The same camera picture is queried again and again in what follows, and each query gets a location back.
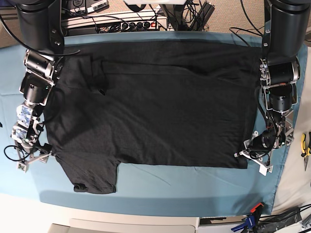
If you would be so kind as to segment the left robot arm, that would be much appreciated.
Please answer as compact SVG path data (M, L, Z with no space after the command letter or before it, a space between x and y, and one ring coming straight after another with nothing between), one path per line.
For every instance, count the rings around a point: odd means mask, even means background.
M310 12L309 0L264 1L261 76L255 99L266 129L246 140L239 153L255 162L294 139L292 106L298 102L296 83L300 78L297 54L304 43Z

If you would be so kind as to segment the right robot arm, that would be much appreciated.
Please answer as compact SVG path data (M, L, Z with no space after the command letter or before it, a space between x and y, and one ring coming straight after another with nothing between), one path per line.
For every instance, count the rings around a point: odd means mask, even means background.
M34 161L46 162L52 150L51 145L39 142L44 127L40 116L63 67L64 36L61 1L18 0L16 8L27 50L26 73L19 89L24 102L17 107L11 137L18 154L17 167L26 171Z

